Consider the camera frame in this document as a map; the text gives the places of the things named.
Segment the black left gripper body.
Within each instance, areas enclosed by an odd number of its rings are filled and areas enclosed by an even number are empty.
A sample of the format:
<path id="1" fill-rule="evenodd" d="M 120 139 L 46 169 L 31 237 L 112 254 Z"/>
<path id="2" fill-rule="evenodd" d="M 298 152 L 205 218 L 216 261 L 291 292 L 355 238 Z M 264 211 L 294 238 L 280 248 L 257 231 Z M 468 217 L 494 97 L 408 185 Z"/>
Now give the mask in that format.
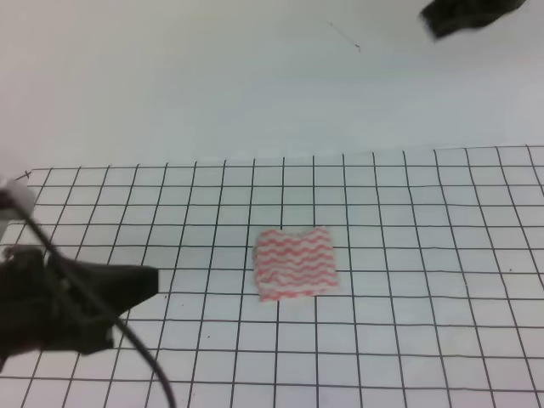
<path id="1" fill-rule="evenodd" d="M 60 278 L 47 269 L 36 246 L 10 246 L 1 260 L 1 365 L 31 351 L 74 351 L 89 355 L 114 345 L 113 323 L 99 311 L 86 316 L 69 311 L 66 317 L 48 314 L 50 300 L 68 307 Z"/>

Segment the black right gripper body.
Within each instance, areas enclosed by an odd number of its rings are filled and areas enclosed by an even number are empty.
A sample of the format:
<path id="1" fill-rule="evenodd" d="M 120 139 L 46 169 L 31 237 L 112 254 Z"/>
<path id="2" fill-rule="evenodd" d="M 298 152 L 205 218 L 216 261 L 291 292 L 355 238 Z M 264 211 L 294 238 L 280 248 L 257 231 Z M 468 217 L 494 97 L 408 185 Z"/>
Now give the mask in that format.
<path id="1" fill-rule="evenodd" d="M 525 0 L 434 0 L 420 18 L 434 39 L 463 30 L 480 30 L 521 8 Z"/>

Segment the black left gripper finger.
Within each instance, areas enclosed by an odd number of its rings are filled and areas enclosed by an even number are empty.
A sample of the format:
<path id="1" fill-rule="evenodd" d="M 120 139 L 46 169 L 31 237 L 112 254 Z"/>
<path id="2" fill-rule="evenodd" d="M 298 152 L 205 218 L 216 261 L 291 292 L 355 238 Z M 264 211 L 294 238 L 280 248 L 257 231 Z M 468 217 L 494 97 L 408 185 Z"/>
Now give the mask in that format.
<path id="1" fill-rule="evenodd" d="M 82 283 L 105 303 L 116 315 L 122 315 L 131 308 L 154 297 L 159 289 L 159 270 L 146 265 L 120 265 L 61 259 L 63 265 L 74 273 Z M 48 314 L 57 317 L 68 315 L 69 311 L 79 311 L 86 316 L 96 316 L 99 311 L 89 303 L 82 292 L 69 283 L 62 273 L 57 271 L 57 263 L 47 263 L 47 269 L 56 273 L 61 288 L 68 295 L 69 306 L 63 306 L 52 298 Z"/>

